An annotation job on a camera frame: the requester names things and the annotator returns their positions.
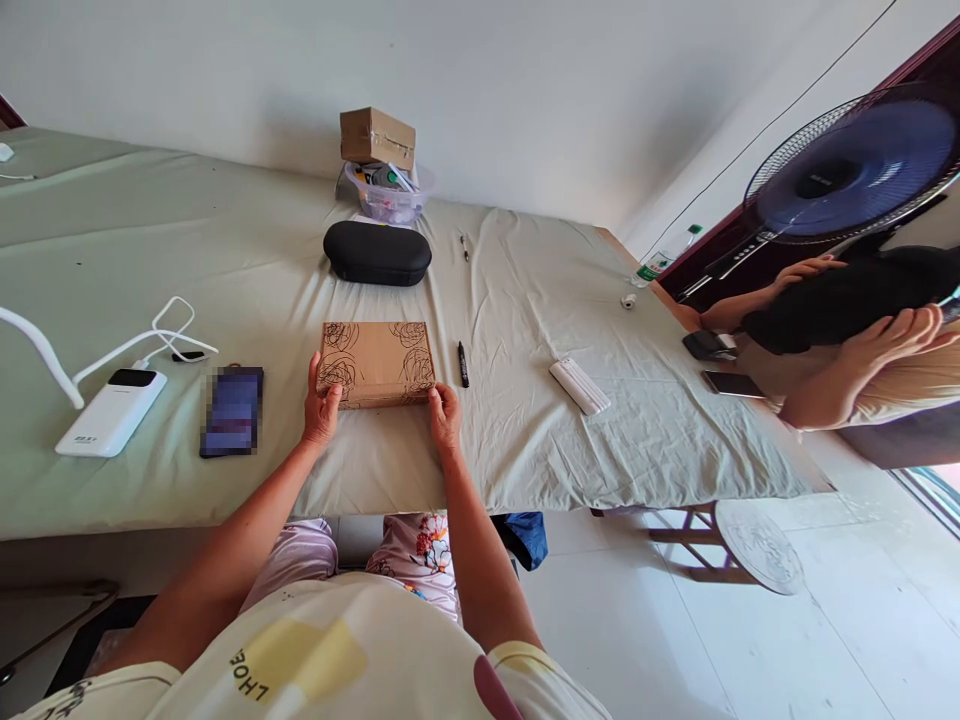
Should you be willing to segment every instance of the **white remote control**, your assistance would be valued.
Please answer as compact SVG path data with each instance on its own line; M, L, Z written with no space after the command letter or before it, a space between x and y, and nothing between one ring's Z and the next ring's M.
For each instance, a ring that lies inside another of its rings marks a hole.
M550 374L574 399L584 415L596 415L612 404L597 384L577 365L577 361L566 358L550 366Z

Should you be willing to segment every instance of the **pink pajama pants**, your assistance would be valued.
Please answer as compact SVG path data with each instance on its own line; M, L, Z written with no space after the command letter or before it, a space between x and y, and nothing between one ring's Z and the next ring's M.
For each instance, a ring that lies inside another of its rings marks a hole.
M371 556L365 572L392 578L457 621L446 515L384 517L383 542ZM327 522L317 519L288 523L240 612L290 583L326 580L336 574L337 545Z

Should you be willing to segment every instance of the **smartphone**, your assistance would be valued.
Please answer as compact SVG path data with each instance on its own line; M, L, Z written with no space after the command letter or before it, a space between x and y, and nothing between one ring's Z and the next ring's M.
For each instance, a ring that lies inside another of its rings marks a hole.
M738 375L737 373L718 373L705 370L702 373L703 379L720 395L738 395L740 397L765 398L766 395L757 387L747 375Z
M263 368L220 368L207 403L200 457L252 455L263 400Z

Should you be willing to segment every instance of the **light green tablecloth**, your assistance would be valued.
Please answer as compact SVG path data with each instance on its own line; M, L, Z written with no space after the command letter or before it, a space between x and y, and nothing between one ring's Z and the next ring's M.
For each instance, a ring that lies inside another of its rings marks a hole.
M175 294L196 307L190 334L221 354L191 366L158 355L169 384L123 453L64 458L53 447L77 413L0 325L0 539L222 521L299 437L325 320L426 321L455 386L463 342L464 446L491 511L806 491L754 411L703 385L654 297L620 307L626 269L592 228L431 200L418 227L433 249L426 279L356 285L323 254L327 227L355 211L329 181L37 129L3 140L17 153L5 172L41 179L0 180L0 305L43 329L68 374L147 329ZM84 396L147 349L88 378ZM547 368L566 356L610 410L585 418L561 390ZM265 369L261 446L201 460L205 383L229 362ZM443 506L426 411L407 407L343 413L295 515Z

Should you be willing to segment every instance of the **white power bank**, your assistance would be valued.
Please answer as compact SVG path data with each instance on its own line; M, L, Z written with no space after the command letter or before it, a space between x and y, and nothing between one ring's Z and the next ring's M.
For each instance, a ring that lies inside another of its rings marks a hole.
M166 384L153 370L117 370L57 443L57 453L116 457Z
M550 366L550 374L574 399L584 415L596 415L610 407L610 398L603 394L577 361L566 358Z

